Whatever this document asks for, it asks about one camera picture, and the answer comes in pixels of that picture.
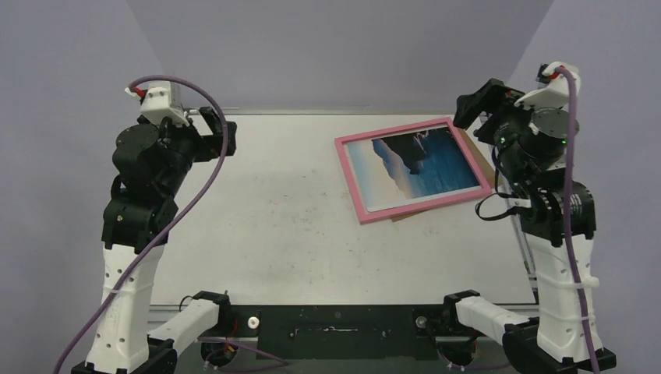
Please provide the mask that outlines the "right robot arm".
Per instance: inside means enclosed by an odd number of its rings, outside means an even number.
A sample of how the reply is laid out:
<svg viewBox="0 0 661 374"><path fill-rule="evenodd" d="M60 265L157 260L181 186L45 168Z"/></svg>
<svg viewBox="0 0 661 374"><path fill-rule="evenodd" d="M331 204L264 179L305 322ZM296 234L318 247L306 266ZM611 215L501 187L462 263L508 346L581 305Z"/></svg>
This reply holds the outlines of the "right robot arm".
<svg viewBox="0 0 661 374"><path fill-rule="evenodd" d="M546 79L541 90L523 93L490 79L458 97L454 123L467 129L480 115L486 120L475 137L492 148L497 174L510 188L505 216L518 219L533 257L538 316L508 311L468 290L444 298L442 327L493 339L520 373L613 369L617 357L598 335L592 304L599 286L591 273L595 202L565 161L578 131L565 81Z"/></svg>

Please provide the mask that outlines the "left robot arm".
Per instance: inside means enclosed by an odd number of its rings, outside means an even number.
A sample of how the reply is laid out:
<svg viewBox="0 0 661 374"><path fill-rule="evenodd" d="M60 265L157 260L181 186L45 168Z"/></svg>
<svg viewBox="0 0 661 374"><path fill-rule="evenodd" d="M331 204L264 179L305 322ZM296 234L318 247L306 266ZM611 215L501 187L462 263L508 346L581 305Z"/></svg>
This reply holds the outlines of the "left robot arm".
<svg viewBox="0 0 661 374"><path fill-rule="evenodd" d="M170 373L177 337L154 337L147 330L158 264L170 231L208 192L213 170L201 190L179 208L175 198L192 166L213 161L220 167L236 149L237 126L213 107L198 110L210 133L190 118L147 114L123 130L112 156L117 175L103 213L102 302L83 325L94 340L74 373Z"/></svg>

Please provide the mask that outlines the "pink wooden photo frame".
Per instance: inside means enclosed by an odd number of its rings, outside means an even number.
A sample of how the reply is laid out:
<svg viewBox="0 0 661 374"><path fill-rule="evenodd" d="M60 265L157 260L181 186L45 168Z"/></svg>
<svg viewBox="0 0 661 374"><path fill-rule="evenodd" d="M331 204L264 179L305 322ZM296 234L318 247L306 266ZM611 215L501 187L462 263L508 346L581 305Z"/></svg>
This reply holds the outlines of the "pink wooden photo frame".
<svg viewBox="0 0 661 374"><path fill-rule="evenodd" d="M334 145L360 224L481 199L492 191L450 118L341 136Z"/></svg>

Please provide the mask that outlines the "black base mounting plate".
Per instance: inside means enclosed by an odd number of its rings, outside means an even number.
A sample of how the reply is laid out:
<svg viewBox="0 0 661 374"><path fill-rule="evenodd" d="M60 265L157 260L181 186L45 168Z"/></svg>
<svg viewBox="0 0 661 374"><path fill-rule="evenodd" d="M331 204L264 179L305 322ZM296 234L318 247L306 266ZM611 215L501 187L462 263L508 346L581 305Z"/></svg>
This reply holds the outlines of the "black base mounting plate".
<svg viewBox="0 0 661 374"><path fill-rule="evenodd" d="M203 337L256 339L285 359L434 360L475 354L480 333L461 327L435 305L233 305Z"/></svg>

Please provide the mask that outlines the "brown backing board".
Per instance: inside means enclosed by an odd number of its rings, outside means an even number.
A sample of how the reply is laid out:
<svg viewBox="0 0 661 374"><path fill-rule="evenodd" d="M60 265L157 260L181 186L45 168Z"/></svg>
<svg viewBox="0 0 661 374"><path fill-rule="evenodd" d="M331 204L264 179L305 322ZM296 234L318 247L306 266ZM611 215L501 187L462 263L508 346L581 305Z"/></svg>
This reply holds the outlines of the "brown backing board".
<svg viewBox="0 0 661 374"><path fill-rule="evenodd" d="M459 129L458 132L459 135L464 140L466 146L468 147L468 150L470 151L471 155L475 158L475 161L478 164L480 171L485 175L489 183L489 186L492 189L494 189L496 186L502 187L504 183L501 182L499 178L496 178L495 169L493 168L491 161L489 161L485 157L484 153L476 145L472 137L463 129Z"/></svg>

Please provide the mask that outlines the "sea landscape photo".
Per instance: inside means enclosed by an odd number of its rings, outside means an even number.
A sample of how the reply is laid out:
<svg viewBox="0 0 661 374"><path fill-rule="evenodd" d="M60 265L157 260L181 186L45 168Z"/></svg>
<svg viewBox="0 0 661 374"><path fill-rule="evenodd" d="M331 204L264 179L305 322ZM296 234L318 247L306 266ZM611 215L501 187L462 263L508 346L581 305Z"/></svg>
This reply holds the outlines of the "sea landscape photo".
<svg viewBox="0 0 661 374"><path fill-rule="evenodd" d="M344 143L360 202L377 213L481 191L482 183L448 125Z"/></svg>

